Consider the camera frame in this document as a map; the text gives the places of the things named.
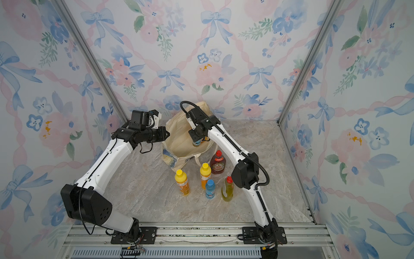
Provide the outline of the dark red soap bottle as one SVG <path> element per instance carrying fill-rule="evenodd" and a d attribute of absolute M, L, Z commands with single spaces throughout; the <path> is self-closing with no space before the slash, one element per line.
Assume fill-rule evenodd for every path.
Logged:
<path fill-rule="evenodd" d="M 226 159 L 222 151 L 218 150 L 210 160 L 210 167 L 212 174 L 221 174 L 224 172 L 226 166 Z"/>

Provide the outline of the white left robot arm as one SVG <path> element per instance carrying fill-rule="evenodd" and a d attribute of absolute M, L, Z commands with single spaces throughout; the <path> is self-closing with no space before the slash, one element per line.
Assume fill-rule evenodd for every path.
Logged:
<path fill-rule="evenodd" d="M 62 188 L 60 194 L 69 218 L 137 240 L 141 236 L 139 221 L 114 209 L 103 194 L 116 170 L 139 144 L 163 142 L 169 136 L 164 126 L 116 130 L 103 154 L 84 176 Z"/>

